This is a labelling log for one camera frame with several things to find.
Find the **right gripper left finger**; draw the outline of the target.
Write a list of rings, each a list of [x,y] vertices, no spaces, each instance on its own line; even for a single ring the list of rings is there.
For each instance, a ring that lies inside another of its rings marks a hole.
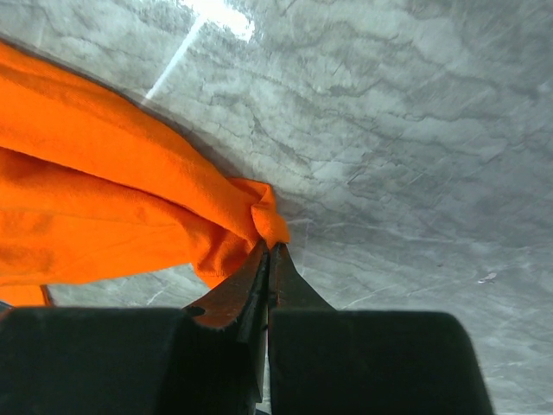
[[[263,398],[269,250],[258,242],[229,278],[189,304],[198,329],[196,385],[212,405],[255,405]]]

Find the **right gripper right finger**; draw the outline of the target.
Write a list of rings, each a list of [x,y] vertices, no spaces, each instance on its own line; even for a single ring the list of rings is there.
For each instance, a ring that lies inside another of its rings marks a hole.
[[[276,244],[270,252],[269,310],[277,308],[334,310],[298,273],[288,246]]]

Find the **orange t shirt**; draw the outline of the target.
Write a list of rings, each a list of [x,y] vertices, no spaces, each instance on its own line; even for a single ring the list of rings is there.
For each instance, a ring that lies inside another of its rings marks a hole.
[[[223,176],[115,92],[1,46],[1,299],[190,264],[209,287],[289,241],[270,185]]]

